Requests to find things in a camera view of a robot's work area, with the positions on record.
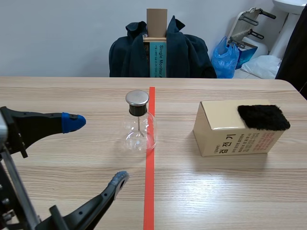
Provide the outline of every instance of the screw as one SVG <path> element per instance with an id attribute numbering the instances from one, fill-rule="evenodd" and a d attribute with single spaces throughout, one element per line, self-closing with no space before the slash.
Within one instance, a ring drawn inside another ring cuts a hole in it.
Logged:
<path id="1" fill-rule="evenodd" d="M 5 198 L 2 200 L 3 205 L 7 206 L 10 203 L 10 200 L 8 198 Z"/>
<path id="2" fill-rule="evenodd" d="M 10 221 L 15 216 L 14 212 L 10 212 L 8 214 L 3 215 L 4 222 Z"/>

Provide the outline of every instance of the blue plastic bag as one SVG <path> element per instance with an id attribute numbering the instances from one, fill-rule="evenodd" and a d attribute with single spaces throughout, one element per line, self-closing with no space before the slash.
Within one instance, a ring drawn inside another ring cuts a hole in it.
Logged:
<path id="1" fill-rule="evenodd" d="M 234 46 L 227 47 L 227 38 L 224 37 L 213 51 L 212 65 L 217 78 L 233 78 L 239 59 L 239 50 Z"/>

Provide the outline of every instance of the metal lid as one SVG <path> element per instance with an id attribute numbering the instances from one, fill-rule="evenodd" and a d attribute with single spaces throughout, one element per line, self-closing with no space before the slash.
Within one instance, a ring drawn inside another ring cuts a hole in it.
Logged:
<path id="1" fill-rule="evenodd" d="M 127 93 L 126 102 L 132 106 L 143 106 L 146 105 L 149 101 L 148 93 L 142 90 L 133 90 Z"/>

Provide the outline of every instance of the sink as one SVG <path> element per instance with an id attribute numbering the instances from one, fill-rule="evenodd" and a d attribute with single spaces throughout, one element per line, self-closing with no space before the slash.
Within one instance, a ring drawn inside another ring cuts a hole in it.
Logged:
<path id="1" fill-rule="evenodd" d="M 282 11 L 288 12 L 288 18 L 279 36 L 270 51 L 270 55 L 283 58 L 284 52 L 288 46 L 290 37 L 298 22 L 307 0 L 272 0 L 274 5 Z"/>
<path id="2" fill-rule="evenodd" d="M 301 15 L 307 0 L 273 0 L 273 3 L 282 11 Z"/>

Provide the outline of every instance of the glass bottle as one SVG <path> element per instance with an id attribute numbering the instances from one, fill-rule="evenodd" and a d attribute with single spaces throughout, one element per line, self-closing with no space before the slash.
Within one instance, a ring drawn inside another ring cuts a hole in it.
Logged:
<path id="1" fill-rule="evenodd" d="M 133 90 L 126 95 L 129 113 L 124 118 L 124 146 L 132 151 L 146 151 L 155 147 L 157 124 L 147 111 L 149 95 L 142 90 Z"/>

